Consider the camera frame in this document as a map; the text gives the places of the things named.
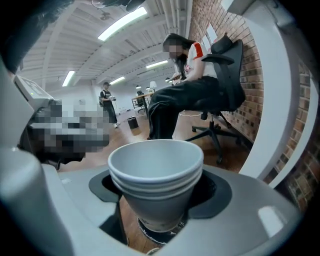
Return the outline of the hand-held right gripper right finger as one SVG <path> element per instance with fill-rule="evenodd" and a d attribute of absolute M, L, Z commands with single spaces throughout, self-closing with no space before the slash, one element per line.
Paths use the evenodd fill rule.
<path fill-rule="evenodd" d="M 261 180 L 205 165 L 211 198 L 188 210 L 184 228 L 155 256 L 271 256 L 302 215 Z"/>

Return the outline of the white paper cups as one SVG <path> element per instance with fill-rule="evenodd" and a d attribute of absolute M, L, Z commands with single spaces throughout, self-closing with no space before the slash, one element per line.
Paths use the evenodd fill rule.
<path fill-rule="evenodd" d="M 112 182 L 138 219 L 163 233 L 181 221 L 202 176 L 204 153 L 184 140 L 146 140 L 117 148 L 107 163 Z"/>

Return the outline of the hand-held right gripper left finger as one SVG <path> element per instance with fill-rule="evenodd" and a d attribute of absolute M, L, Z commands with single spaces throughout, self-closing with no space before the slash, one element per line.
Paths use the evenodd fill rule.
<path fill-rule="evenodd" d="M 0 202 L 45 256 L 140 256 L 85 218 L 57 172 L 30 153 L 0 146 Z"/>

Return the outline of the black round bin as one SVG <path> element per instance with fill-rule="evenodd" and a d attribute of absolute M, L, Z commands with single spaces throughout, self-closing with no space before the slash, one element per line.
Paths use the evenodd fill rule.
<path fill-rule="evenodd" d="M 136 128 L 139 127 L 137 118 L 136 118 L 135 116 L 132 116 L 132 117 L 128 118 L 128 119 L 127 119 L 127 123 L 128 123 L 129 128 L 130 128 L 131 130 L 136 129 Z"/>

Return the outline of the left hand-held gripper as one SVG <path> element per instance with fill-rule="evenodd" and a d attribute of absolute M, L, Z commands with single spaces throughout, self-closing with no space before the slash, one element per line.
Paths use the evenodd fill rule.
<path fill-rule="evenodd" d="M 109 145 L 109 115 L 102 110 L 62 114 L 62 101 L 53 98 L 36 82 L 17 75 L 14 83 L 33 110 L 28 126 L 37 129 L 37 141 L 44 154 L 67 164 L 80 162 L 87 153 Z"/>

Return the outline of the round wooden table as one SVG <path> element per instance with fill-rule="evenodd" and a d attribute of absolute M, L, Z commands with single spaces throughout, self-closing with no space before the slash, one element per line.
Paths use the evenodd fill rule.
<path fill-rule="evenodd" d="M 131 99 L 132 101 L 132 104 L 133 104 L 133 108 L 135 109 L 137 106 L 136 106 L 136 102 L 137 102 L 137 98 L 138 97 L 143 97 L 143 101 L 144 101 L 144 107 L 145 107 L 145 115 L 148 116 L 148 106 L 149 106 L 149 103 L 150 103 L 150 99 L 152 97 L 154 93 L 153 92 L 150 92 L 150 93 L 147 93 L 147 94 L 139 94 L 138 96 L 134 97 Z"/>

